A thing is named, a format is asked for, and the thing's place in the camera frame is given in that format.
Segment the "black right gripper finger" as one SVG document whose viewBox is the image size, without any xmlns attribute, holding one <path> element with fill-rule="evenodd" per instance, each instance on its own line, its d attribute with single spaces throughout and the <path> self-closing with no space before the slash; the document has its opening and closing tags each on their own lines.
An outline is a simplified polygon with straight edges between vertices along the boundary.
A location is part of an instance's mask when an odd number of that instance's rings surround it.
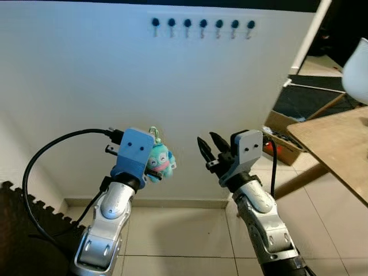
<svg viewBox="0 0 368 276">
<path fill-rule="evenodd" d="M 200 154 L 205 160 L 205 163 L 209 163 L 216 160 L 210 146 L 204 139 L 202 139 L 201 137 L 197 137 L 197 144 L 199 147 Z"/>
<path fill-rule="evenodd" d="M 216 132 L 209 132 L 214 145 L 219 150 L 218 159 L 232 159 L 231 145 Z"/>
</svg>

